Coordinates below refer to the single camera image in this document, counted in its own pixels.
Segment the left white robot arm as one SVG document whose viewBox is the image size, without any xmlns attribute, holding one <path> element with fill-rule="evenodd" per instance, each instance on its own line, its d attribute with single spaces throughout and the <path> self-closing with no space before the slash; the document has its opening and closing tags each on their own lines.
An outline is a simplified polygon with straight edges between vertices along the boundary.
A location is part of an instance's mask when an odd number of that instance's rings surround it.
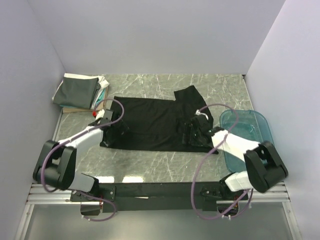
<svg viewBox="0 0 320 240">
<path fill-rule="evenodd" d="M 96 200 L 100 195 L 99 180 L 77 173 L 77 156 L 95 145 L 112 147 L 129 131 L 123 116 L 124 112 L 101 110 L 95 121 L 79 133 L 60 141 L 46 141 L 35 165 L 33 180 L 44 188 L 53 187 L 53 191 L 75 190 L 82 192 L 88 201 Z"/>
</svg>

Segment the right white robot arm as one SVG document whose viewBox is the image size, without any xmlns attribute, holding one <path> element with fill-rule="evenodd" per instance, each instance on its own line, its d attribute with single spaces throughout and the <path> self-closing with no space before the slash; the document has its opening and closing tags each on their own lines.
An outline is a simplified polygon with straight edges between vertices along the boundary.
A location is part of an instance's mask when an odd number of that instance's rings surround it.
<svg viewBox="0 0 320 240">
<path fill-rule="evenodd" d="M 224 128 L 212 127 L 204 114 L 195 115 L 184 124 L 182 143 L 222 150 L 245 163 L 245 170 L 231 173 L 219 187 L 221 197 L 226 200 L 232 199 L 240 190 L 254 189 L 265 193 L 289 175 L 273 143 L 248 140 Z"/>
</svg>

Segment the black t shirt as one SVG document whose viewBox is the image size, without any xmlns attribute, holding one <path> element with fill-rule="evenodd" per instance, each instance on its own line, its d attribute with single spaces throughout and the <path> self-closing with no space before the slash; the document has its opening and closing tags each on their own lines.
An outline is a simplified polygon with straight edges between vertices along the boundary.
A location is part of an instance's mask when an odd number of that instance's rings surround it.
<svg viewBox="0 0 320 240">
<path fill-rule="evenodd" d="M 110 109 L 124 112 L 129 131 L 112 149 L 207 153 L 212 147 L 182 143 L 185 123 L 206 105 L 195 86 L 174 92 L 174 100 L 115 96 Z"/>
</svg>

